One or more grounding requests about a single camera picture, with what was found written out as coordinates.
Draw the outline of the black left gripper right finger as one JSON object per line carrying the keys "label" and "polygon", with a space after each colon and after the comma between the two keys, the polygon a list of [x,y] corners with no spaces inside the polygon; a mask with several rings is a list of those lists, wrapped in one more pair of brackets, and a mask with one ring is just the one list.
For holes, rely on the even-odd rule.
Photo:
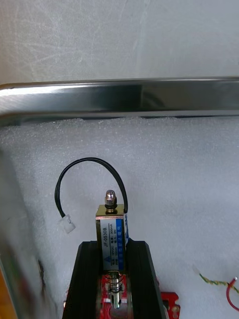
{"label": "black left gripper right finger", "polygon": [[133,317],[166,318],[149,245],[129,239],[126,252]]}

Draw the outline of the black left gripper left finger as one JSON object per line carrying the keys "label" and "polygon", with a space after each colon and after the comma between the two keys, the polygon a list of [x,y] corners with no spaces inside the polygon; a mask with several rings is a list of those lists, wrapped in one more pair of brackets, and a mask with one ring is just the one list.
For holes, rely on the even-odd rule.
{"label": "black left gripper left finger", "polygon": [[102,258],[97,242],[82,242],[78,247],[62,318],[100,318],[98,293],[101,275]]}

